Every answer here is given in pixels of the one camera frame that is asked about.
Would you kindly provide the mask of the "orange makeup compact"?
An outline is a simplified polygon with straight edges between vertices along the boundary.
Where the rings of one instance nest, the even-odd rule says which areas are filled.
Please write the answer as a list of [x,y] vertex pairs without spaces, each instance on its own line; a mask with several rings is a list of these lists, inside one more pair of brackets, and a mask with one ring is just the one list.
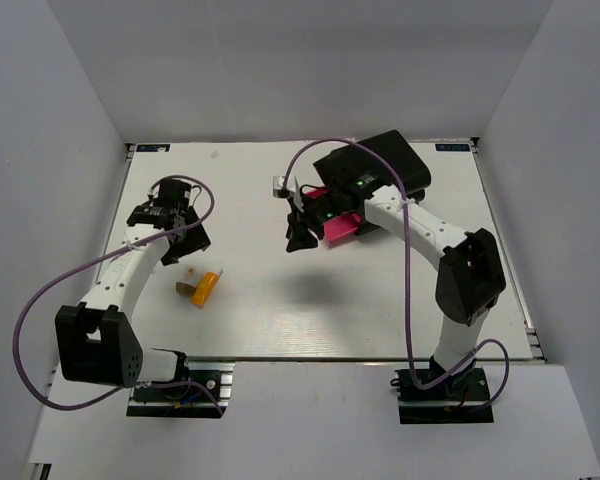
[[222,274],[222,269],[217,272],[209,271],[204,273],[197,283],[194,293],[191,295],[190,302],[196,307],[203,307],[211,296],[211,293],[216,287]]

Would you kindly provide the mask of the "black drawer organizer cabinet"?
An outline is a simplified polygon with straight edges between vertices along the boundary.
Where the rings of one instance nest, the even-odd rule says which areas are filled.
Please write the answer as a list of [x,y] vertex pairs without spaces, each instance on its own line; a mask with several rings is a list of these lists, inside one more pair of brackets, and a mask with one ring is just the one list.
[[[425,189],[431,184],[430,170],[398,131],[378,134],[360,140],[358,144],[375,152],[393,168],[393,172],[402,180],[408,198],[416,202],[425,198]],[[323,186],[343,184],[365,173],[377,175],[380,188],[394,183],[392,172],[370,154],[350,145],[331,151],[315,161],[313,166]]]

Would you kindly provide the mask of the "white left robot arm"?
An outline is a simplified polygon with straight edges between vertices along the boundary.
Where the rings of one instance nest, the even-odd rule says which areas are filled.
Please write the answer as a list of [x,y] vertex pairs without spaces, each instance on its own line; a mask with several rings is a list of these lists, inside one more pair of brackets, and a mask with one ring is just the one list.
[[96,285],[76,306],[55,317],[62,373],[69,381],[130,388],[156,382],[168,398],[191,387],[184,355],[143,347],[132,328],[139,297],[158,265],[169,266],[211,241],[190,203],[193,186],[163,179],[157,192],[136,206],[124,231],[124,252],[114,256]]

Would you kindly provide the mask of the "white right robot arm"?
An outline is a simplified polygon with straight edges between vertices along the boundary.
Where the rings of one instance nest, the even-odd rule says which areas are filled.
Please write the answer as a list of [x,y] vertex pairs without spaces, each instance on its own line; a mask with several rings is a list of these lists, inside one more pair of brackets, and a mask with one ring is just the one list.
[[505,275],[491,232],[443,221],[405,198],[405,191],[394,175],[371,172],[323,187],[303,188],[294,176],[273,181],[274,196],[290,205],[287,252],[315,248],[319,241],[332,246],[369,227],[395,235],[430,263],[443,323],[427,384],[452,399],[468,385],[479,333],[506,287]]

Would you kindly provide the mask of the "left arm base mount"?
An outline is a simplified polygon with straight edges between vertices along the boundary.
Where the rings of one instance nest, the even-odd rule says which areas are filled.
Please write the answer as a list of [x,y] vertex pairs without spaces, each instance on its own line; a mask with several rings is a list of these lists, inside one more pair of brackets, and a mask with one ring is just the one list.
[[170,388],[133,389],[126,416],[136,418],[220,419],[233,383],[234,363],[190,361]]

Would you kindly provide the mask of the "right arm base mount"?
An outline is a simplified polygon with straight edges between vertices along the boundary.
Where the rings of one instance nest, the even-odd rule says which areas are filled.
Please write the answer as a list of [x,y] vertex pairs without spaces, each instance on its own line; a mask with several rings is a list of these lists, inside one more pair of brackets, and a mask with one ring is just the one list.
[[473,368],[458,382],[447,379],[428,390],[418,389],[409,369],[395,371],[390,386],[397,395],[402,425],[492,424],[490,390],[483,368]]

